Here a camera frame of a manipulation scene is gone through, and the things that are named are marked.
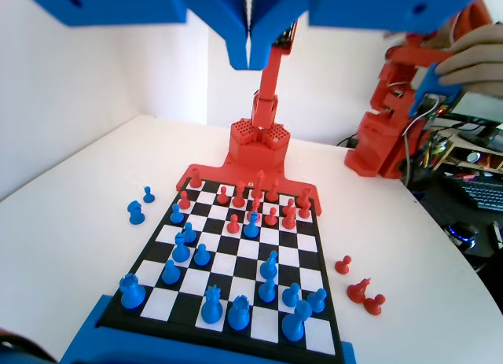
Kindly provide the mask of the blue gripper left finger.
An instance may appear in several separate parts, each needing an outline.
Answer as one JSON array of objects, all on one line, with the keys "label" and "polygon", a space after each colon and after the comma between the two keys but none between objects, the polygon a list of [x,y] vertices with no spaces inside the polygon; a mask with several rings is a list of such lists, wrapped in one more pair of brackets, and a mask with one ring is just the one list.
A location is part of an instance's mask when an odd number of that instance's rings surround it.
[{"label": "blue gripper left finger", "polygon": [[175,5],[180,22],[190,10],[224,39],[232,68],[248,69],[246,0],[175,0]]}]

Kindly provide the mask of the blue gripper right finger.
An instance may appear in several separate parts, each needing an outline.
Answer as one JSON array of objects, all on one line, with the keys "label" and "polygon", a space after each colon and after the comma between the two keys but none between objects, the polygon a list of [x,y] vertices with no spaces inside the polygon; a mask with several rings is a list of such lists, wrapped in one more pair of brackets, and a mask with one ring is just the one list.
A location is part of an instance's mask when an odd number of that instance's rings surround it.
[{"label": "blue gripper right finger", "polygon": [[317,0],[251,0],[250,70],[263,70],[272,45]]}]

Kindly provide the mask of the person's bare hand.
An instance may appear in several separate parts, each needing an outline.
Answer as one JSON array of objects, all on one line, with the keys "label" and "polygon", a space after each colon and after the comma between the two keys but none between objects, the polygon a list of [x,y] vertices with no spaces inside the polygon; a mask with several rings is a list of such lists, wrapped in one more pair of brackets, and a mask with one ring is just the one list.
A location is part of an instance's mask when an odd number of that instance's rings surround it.
[{"label": "person's bare hand", "polygon": [[490,24],[469,32],[450,48],[452,56],[435,73],[444,86],[502,98],[502,25]]}]

